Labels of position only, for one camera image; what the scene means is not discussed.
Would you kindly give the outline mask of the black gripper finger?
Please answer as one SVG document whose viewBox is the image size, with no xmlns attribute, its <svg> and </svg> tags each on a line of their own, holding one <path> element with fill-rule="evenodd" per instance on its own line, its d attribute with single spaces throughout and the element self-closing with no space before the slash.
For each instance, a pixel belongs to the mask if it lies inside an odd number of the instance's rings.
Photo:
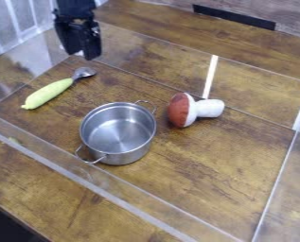
<svg viewBox="0 0 300 242">
<path fill-rule="evenodd" d="M 80 25 L 73 22 L 55 22 L 59 41 L 67 47 L 67 54 L 80 51 Z"/>
<path fill-rule="evenodd" d="M 101 55 L 100 27 L 96 21 L 85 21 L 80 25 L 80 50 L 87 61 Z"/>
</svg>

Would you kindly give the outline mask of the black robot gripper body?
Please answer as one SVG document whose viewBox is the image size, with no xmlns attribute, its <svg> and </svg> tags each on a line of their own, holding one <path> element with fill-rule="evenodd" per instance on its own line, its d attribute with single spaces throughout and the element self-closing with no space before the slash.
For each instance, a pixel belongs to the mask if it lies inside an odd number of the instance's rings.
<svg viewBox="0 0 300 242">
<path fill-rule="evenodd" d="M 95 24 L 95 0 L 55 0 L 55 23 L 69 24 L 76 20 Z"/>
</svg>

